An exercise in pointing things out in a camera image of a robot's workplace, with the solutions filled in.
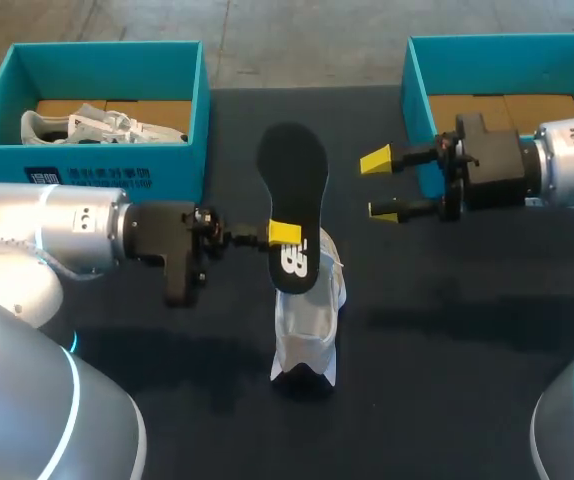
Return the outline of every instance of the new balance logo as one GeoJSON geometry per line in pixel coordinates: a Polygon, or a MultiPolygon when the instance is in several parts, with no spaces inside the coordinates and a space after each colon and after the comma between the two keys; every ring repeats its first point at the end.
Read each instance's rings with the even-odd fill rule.
{"type": "Polygon", "coordinates": [[[303,245],[283,245],[280,252],[280,263],[285,273],[296,274],[300,278],[307,276],[307,239],[303,245]]]}

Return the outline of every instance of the concrete floor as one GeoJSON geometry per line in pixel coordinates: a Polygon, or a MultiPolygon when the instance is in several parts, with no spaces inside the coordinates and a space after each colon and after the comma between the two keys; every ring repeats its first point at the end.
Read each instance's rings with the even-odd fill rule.
{"type": "Polygon", "coordinates": [[[0,0],[13,42],[202,40],[212,86],[398,83],[409,35],[574,32],[574,0],[0,0]]]}

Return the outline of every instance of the shoe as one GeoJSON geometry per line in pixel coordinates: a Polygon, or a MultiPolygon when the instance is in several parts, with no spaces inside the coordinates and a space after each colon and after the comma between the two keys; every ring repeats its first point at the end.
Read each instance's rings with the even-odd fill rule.
{"type": "Polygon", "coordinates": [[[336,245],[320,230],[320,273],[302,295],[276,293],[276,354],[270,379],[305,364],[336,384],[338,311],[347,300],[342,264],[336,245]]]}
{"type": "Polygon", "coordinates": [[[43,117],[29,110],[20,120],[20,136],[23,145],[187,143],[187,135],[178,130],[140,123],[87,103],[67,117],[43,117]]]}

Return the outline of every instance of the shoe insole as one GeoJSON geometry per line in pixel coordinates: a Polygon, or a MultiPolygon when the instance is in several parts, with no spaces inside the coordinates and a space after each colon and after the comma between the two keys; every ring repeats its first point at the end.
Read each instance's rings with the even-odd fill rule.
{"type": "Polygon", "coordinates": [[[300,245],[270,245],[269,274],[285,293],[311,289],[320,268],[320,210],[327,185],[327,155],[311,131],[296,123],[269,128],[257,166],[271,197],[271,220],[301,229],[300,245]]]}

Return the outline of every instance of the black tablecloth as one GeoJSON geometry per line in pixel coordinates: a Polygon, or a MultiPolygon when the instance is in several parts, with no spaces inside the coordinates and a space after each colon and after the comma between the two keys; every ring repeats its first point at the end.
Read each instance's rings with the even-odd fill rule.
{"type": "Polygon", "coordinates": [[[458,225],[367,219],[369,199],[418,196],[412,173],[358,176],[404,140],[397,87],[217,90],[206,203],[260,222],[263,130],[296,120],[327,148],[323,226],[348,301],[331,396],[276,389],[265,259],[229,251],[194,310],[130,265],[66,284],[81,356],[127,390],[149,438],[146,479],[535,479],[529,422],[574,357],[574,211],[473,214],[458,225]]]}

